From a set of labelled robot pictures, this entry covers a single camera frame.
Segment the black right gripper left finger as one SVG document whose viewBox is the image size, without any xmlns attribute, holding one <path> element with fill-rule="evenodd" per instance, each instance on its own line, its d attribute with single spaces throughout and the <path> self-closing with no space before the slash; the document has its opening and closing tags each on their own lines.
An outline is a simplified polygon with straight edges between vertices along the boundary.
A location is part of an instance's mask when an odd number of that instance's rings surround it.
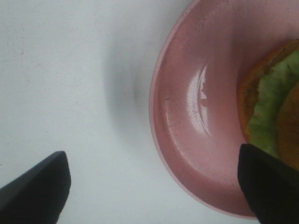
<svg viewBox="0 0 299 224">
<path fill-rule="evenodd" d="M 57 151 L 0 189 L 2 224 L 55 224 L 71 187 L 66 153 Z"/>
</svg>

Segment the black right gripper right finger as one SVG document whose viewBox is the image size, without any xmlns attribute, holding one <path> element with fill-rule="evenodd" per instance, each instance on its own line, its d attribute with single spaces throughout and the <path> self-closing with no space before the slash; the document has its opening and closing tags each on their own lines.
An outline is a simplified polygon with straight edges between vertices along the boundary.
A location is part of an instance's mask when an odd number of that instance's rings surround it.
<svg viewBox="0 0 299 224">
<path fill-rule="evenodd" d="M 251 144 L 239 151 L 238 182 L 262 224 L 299 222 L 299 173 Z"/>
</svg>

